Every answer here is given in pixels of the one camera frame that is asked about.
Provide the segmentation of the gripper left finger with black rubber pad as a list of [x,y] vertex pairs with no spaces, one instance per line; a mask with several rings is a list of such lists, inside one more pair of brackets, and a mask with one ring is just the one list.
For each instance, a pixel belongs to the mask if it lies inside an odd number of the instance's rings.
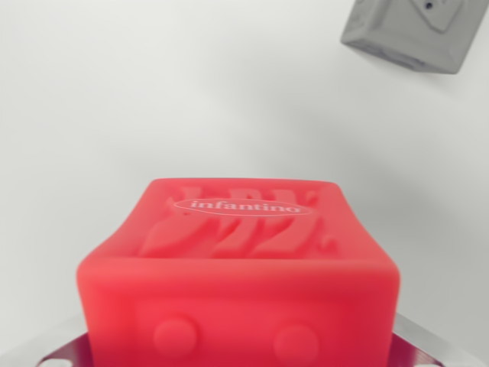
[[37,366],[92,367],[92,352],[87,333],[76,337],[60,348],[49,352]]

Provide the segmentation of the gripper right finger with black rubber pad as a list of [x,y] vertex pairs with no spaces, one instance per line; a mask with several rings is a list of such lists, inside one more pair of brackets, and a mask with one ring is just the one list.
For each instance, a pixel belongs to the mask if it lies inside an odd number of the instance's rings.
[[457,366],[449,344],[417,325],[394,327],[389,366]]

